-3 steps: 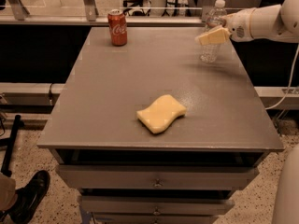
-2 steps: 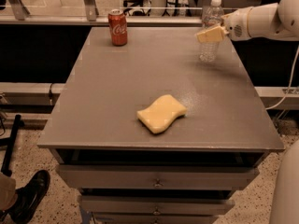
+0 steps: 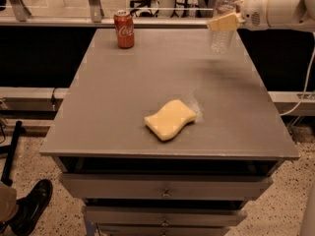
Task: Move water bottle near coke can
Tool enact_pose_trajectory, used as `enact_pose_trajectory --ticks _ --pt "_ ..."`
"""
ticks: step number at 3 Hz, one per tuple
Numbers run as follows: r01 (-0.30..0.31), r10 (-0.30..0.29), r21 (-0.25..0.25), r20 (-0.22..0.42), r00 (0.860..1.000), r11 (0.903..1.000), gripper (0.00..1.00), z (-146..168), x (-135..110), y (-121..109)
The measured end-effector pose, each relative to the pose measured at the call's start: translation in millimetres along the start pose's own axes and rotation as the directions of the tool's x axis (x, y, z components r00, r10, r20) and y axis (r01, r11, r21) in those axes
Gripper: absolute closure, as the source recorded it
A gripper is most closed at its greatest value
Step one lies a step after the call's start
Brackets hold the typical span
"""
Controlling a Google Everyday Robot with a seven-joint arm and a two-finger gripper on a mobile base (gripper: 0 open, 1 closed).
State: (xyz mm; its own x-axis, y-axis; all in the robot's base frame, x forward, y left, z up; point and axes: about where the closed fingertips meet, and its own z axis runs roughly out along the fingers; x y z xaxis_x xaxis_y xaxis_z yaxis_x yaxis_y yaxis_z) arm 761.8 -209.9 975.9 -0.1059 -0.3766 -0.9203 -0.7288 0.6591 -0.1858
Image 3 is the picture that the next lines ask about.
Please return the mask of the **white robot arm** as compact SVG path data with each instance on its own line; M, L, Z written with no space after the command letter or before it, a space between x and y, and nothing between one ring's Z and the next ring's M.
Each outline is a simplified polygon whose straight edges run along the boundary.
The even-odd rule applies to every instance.
M236 4L238 12L209 19L208 28L315 31L315 0L239 0Z

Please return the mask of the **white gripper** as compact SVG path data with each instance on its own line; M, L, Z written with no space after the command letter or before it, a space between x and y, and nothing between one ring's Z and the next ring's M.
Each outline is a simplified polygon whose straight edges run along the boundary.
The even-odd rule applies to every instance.
M235 1L244 19L242 27L247 30L269 29L271 27L268 20L269 2L270 0ZM207 22L208 29L213 31L237 30L239 25L239 14L235 12L213 17Z

